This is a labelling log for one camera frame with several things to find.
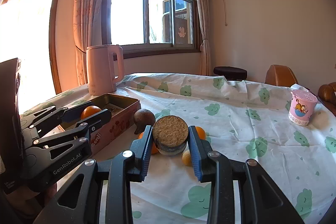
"wooden window frame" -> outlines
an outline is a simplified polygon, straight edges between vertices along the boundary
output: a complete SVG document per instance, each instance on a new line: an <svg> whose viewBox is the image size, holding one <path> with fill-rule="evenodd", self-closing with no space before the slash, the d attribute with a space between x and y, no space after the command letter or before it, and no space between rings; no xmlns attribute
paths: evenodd
<svg viewBox="0 0 336 224"><path fill-rule="evenodd" d="M135 58L135 57L143 57L143 56L151 56L151 55L160 55L160 54L174 54L174 53L186 53L186 52L200 52L200 44L201 44L201 30L199 24L199 17L198 17L198 9L197 9L197 2L196 0L184 0L188 3L191 3L191 38L193 44L189 44L187 47L186 45L178 45L175 44L175 32L174 27L171 27L171 40L172 43L170 47L167 47L166 43L151 43L149 46L149 39L148 39L148 24L146 22L148 19L146 15L148 12L145 12L145 33L144 35L144 44L137 44L137 45L123 45L124 49L124 59L127 58ZM144 0L145 9L148 6L148 0ZM174 1L170 0L171 3L171 18L175 18L175 7ZM110 7L111 1L110 0L102 0L102 10L101 10L101 34L102 34L102 44L111 44L111 30L110 30Z"/></svg>
<svg viewBox="0 0 336 224"><path fill-rule="evenodd" d="M51 66L51 75L54 82L56 95L62 92L61 83L58 75L57 59L56 59L56 9L58 0L51 1L50 18L49 18L49 59Z"/></svg>

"wall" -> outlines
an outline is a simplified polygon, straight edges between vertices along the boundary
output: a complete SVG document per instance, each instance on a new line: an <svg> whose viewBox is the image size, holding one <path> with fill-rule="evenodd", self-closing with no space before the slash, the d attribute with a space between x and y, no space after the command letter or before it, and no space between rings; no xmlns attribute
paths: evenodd
<svg viewBox="0 0 336 224"><path fill-rule="evenodd" d="M78 86L73 36L74 0L58 0L56 13L56 58L62 90ZM93 30L93 45L101 44L100 20ZM197 74L200 53L166 54L125 60L125 73L172 72Z"/></svg>
<svg viewBox="0 0 336 224"><path fill-rule="evenodd" d="M317 93L336 81L336 0L210 0L213 66L248 71L264 82L271 64L289 66Z"/></svg>
<svg viewBox="0 0 336 224"><path fill-rule="evenodd" d="M124 60L125 75L136 72L172 72L198 74L201 55L197 52L163 54ZM114 61L115 74L118 75L118 62Z"/></svg>

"window pane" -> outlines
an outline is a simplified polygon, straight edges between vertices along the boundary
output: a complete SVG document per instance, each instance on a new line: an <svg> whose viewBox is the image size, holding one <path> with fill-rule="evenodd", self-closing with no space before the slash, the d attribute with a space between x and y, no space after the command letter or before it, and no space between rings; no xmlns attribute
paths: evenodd
<svg viewBox="0 0 336 224"><path fill-rule="evenodd" d="M55 96L49 59L52 0L10 0L0 6L0 62L21 59L19 113Z"/></svg>
<svg viewBox="0 0 336 224"><path fill-rule="evenodd" d="M143 43L143 0L111 0L111 42Z"/></svg>
<svg viewBox="0 0 336 224"><path fill-rule="evenodd" d="M150 43L170 43L169 0L148 0Z"/></svg>
<svg viewBox="0 0 336 224"><path fill-rule="evenodd" d="M175 43L192 44L191 4L184 0L175 0Z"/></svg>

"window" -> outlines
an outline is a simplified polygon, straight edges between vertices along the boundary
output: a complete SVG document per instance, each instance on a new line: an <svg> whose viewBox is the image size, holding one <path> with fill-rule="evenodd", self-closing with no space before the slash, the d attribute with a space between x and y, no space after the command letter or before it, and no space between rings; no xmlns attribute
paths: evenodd
<svg viewBox="0 0 336 224"><path fill-rule="evenodd" d="M194 0L103 0L103 43L124 51L195 48Z"/></svg>
<svg viewBox="0 0 336 224"><path fill-rule="evenodd" d="M21 59L18 110L55 96L49 59L52 0L4 0L0 5L0 62Z"/></svg>

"blue gripper pad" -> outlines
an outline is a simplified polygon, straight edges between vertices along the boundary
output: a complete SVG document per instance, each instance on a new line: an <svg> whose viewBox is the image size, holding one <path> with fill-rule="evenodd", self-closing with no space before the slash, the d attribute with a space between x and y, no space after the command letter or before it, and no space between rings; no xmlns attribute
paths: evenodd
<svg viewBox="0 0 336 224"><path fill-rule="evenodd" d="M130 150L134 152L134 168L128 171L131 176L131 181L144 181L147 172L149 161L151 159L153 145L152 127L146 126L143 136L139 140L134 140Z"/></svg>
<svg viewBox="0 0 336 224"><path fill-rule="evenodd" d="M195 176L199 182L211 181L216 174L216 168L208 160L212 148L208 141L199 138L195 126L189 127L188 146Z"/></svg>

